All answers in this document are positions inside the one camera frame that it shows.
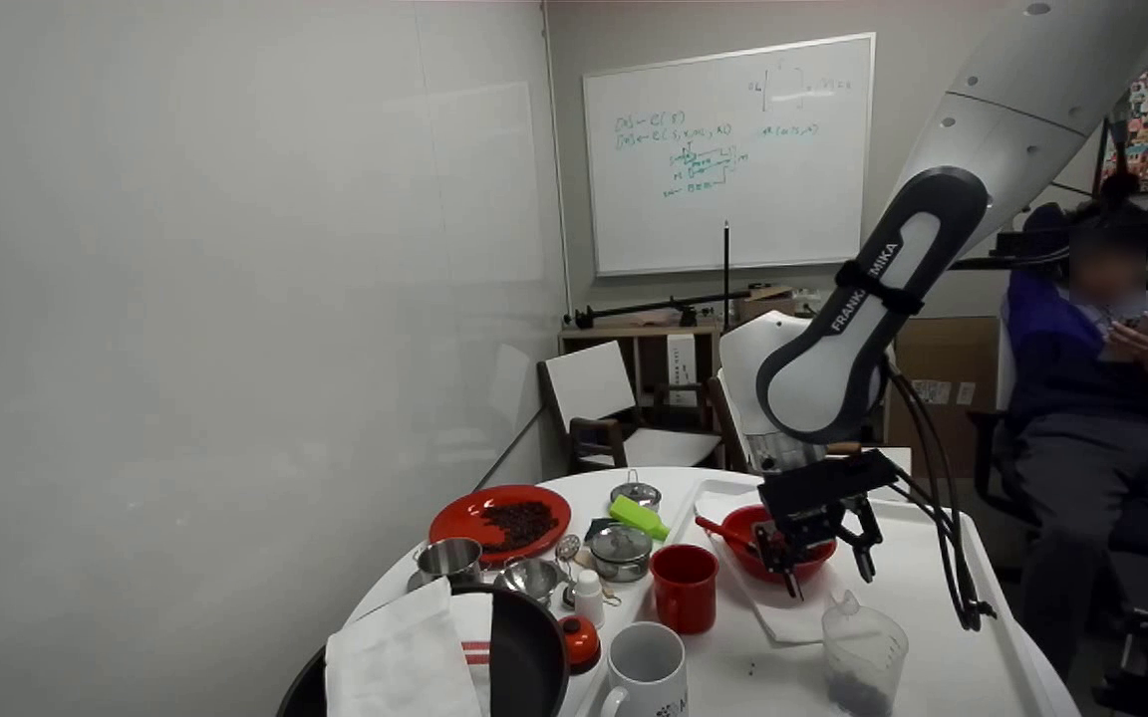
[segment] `whiteboard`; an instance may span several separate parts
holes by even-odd
[[[859,246],[877,37],[583,81],[599,276],[839,264]]]

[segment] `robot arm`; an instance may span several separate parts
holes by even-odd
[[[778,530],[798,549],[843,538],[865,576],[877,542],[865,490],[895,474],[874,460],[822,465],[822,445],[867,416],[881,359],[939,272],[1007,226],[1148,68],[1148,0],[1007,0],[994,27],[822,314],[768,314],[721,340],[721,381],[766,464]],[[859,514],[859,535],[839,525],[843,509]],[[793,555],[766,563],[789,575]]]

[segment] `person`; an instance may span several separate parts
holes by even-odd
[[[1142,213],[1117,209],[1092,218],[1142,222]],[[1060,673],[1075,663],[1120,518],[1126,505],[1148,509],[1148,290],[1073,294],[1068,222],[1052,205],[1029,217],[1033,264],[1014,272],[1003,298],[1016,364],[1014,472],[1041,518],[1019,576],[1019,622]]]

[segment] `white tablecloth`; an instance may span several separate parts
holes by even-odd
[[[746,485],[761,477],[729,472],[676,472],[676,465],[634,465],[634,472],[599,472],[576,477],[542,482],[562,493],[575,509],[571,535],[583,535],[591,518],[607,509],[607,493],[616,482],[651,482],[661,490],[661,518],[675,525],[669,542],[715,542],[689,523],[695,501],[708,485]],[[859,580],[851,555],[839,546],[828,563],[828,580],[851,590],[865,606],[891,612],[909,628],[909,656],[895,688],[895,717],[1016,717],[1016,712],[1075,712],[1068,688],[1029,643],[1029,634],[1007,612],[1002,580],[979,549],[978,525],[963,518],[963,555],[979,602],[995,611],[978,634],[959,628],[954,602],[939,580],[938,542],[926,542],[926,523],[895,493],[874,493],[885,542],[877,546],[877,576]],[[353,612],[366,612],[405,590],[414,571],[414,549],[393,563],[358,602]],[[695,717],[761,717],[761,712],[838,712],[822,688],[822,647],[768,647],[749,594],[729,575],[739,566],[721,563],[719,576],[719,624],[700,636],[685,636],[689,648],[689,712]],[[612,598],[602,616],[602,643],[611,647],[623,624],[642,616],[651,576],[634,584],[612,584]],[[562,717],[591,712],[599,699],[602,664],[571,677]]]

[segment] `white wall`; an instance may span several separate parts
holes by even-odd
[[[556,276],[529,0],[0,0],[0,717],[271,712]]]
[[[865,226],[895,190],[895,169],[938,113],[939,93],[974,56],[1003,0],[552,0],[552,93],[562,122],[562,194],[571,308],[623,308],[669,294],[721,290],[708,276],[595,278],[591,179],[583,130],[583,76],[729,49],[766,49],[814,37],[877,33],[877,114],[865,179]],[[746,278],[828,283],[824,272],[757,272]],[[994,308],[988,276],[946,276],[930,311],[968,314]]]

